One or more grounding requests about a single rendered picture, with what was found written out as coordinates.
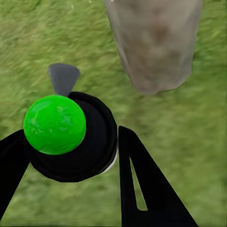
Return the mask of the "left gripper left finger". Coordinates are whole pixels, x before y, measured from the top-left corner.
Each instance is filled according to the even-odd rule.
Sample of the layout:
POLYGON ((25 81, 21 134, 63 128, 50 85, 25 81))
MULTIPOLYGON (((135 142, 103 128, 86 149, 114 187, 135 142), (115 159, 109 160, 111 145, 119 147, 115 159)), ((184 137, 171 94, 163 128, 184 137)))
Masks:
POLYGON ((0 140, 0 220, 30 163, 23 138, 21 129, 0 140))

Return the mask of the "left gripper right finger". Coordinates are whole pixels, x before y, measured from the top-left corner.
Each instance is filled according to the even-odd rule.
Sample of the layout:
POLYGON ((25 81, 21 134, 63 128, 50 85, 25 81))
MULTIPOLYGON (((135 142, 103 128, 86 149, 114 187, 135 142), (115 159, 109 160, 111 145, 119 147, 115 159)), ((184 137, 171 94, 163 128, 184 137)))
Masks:
POLYGON ((137 134, 118 132, 122 227, 198 227, 137 134), (148 208, 137 208, 130 162, 133 163, 148 208))

